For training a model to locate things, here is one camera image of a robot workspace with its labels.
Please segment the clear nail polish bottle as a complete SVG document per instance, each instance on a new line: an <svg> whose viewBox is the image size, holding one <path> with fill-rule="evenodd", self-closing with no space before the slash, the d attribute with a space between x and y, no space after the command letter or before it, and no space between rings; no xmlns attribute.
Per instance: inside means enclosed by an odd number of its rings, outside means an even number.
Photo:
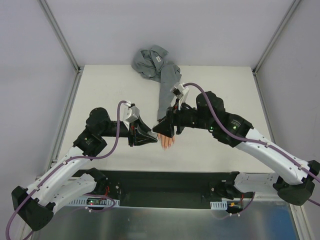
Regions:
<svg viewBox="0 0 320 240"><path fill-rule="evenodd" d="M152 138L154 138L154 139L156 139L156 140L158 139L158 134L157 134L156 132L149 131L148 134L149 134Z"/></svg>

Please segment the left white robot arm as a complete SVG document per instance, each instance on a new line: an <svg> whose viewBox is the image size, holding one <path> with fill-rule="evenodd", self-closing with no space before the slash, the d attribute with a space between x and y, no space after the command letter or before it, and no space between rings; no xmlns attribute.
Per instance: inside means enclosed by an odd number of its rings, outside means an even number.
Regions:
<svg viewBox="0 0 320 240"><path fill-rule="evenodd" d="M107 146L105 137L126 138L131 147L158 141L156 133L142 121L135 105L125 110L123 121L112 121L103 107L94 108L85 122L84 131L62 159L28 187L17 186L12 191L13 208L32 231L44 228L62 207L82 195L107 194L107 177L94 167L76 181L68 182L82 167L100 159L99 154Z"/></svg>

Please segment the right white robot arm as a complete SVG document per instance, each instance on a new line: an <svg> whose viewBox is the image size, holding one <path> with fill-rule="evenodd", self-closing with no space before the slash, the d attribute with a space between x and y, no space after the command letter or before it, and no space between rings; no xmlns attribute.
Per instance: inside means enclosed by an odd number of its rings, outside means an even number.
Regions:
<svg viewBox="0 0 320 240"><path fill-rule="evenodd" d="M256 158L272 173L245 173L234 171L215 186L217 194L233 199L241 193L276 194L292 205L301 206L311 199L315 189L314 178L320 172L315 160L305 161L269 142L265 136L243 117L226 112L224 102L213 92L200 93L196 107L175 103L167 109L152 130L172 138L184 128L207 130L218 142L243 151Z"/></svg>

